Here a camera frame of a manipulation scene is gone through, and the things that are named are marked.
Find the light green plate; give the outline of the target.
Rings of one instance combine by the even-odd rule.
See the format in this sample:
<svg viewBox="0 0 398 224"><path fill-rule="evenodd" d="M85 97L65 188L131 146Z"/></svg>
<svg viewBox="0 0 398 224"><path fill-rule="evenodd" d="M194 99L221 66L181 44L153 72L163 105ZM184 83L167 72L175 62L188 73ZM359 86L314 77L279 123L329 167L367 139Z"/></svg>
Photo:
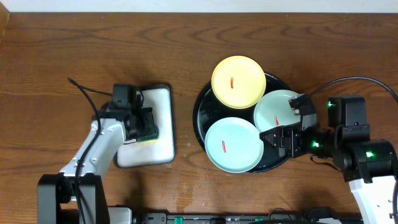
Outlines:
<svg viewBox="0 0 398 224"><path fill-rule="evenodd" d="M212 124L205 136L210 161L226 172L243 173L254 168L264 153L255 125L242 118L223 118Z"/></svg>
<svg viewBox="0 0 398 224"><path fill-rule="evenodd" d="M254 124L259 132L268 131L277 126L298 123L299 115L294 115L289 98L297 95L290 90L275 90L265 94L254 109Z"/></svg>

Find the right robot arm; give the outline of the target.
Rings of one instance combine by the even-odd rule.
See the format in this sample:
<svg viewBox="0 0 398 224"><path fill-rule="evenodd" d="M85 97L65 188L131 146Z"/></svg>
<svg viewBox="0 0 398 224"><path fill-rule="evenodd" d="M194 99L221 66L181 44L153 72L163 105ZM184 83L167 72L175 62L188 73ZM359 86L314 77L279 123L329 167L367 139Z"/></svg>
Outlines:
<svg viewBox="0 0 398 224"><path fill-rule="evenodd" d="M364 223L397 223L397 154L389 141L370 138L365 99L329 97L328 129L319 127L309 95L293 96L288 104L300 121L261 132L264 145L289 158L331 158L331 167L349 183Z"/></svg>

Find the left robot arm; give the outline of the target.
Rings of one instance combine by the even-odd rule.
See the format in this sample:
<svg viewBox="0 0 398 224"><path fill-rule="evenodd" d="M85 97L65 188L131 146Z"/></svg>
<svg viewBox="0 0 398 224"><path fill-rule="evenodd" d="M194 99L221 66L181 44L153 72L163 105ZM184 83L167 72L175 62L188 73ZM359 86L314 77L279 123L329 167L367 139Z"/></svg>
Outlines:
<svg viewBox="0 0 398 224"><path fill-rule="evenodd" d="M114 106L95 112L91 131L73 159L58 174L37 184L39 223L135 223L130 207L108 206L103 189L117 151L126 141L157 133L152 108Z"/></svg>

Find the green scrubbing sponge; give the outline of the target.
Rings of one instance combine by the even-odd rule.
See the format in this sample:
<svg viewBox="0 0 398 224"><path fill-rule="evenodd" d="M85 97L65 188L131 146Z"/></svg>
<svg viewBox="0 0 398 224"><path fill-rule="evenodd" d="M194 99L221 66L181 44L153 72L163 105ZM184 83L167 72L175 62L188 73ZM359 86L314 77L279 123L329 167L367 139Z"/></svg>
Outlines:
<svg viewBox="0 0 398 224"><path fill-rule="evenodd" d="M159 129L155 123L153 109L141 108L139 110L140 129L138 142L152 141L159 137Z"/></svg>

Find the light green plate front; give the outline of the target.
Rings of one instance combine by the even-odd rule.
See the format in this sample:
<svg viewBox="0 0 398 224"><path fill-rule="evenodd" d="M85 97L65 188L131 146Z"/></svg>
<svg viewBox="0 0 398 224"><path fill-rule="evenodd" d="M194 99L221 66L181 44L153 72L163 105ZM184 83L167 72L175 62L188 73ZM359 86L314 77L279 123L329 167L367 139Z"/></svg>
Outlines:
<svg viewBox="0 0 398 224"><path fill-rule="evenodd" d="M212 124L205 136L210 161L226 172L243 173L254 168L264 153L255 125L242 118L223 118Z"/></svg>

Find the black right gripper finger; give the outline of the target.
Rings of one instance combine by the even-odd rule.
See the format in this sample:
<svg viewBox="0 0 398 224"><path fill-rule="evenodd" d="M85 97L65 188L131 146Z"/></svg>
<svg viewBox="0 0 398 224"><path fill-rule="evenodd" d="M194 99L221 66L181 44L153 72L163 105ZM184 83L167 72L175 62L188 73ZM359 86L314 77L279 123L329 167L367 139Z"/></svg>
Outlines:
<svg viewBox="0 0 398 224"><path fill-rule="evenodd" d="M294 95L288 99L288 102L294 116L300 117L299 129L308 129L317 124L317 112L309 95Z"/></svg>
<svg viewBox="0 0 398 224"><path fill-rule="evenodd" d="M290 131L286 126L278 126L259 134L265 146L271 147L279 156L288 156L290 150Z"/></svg>

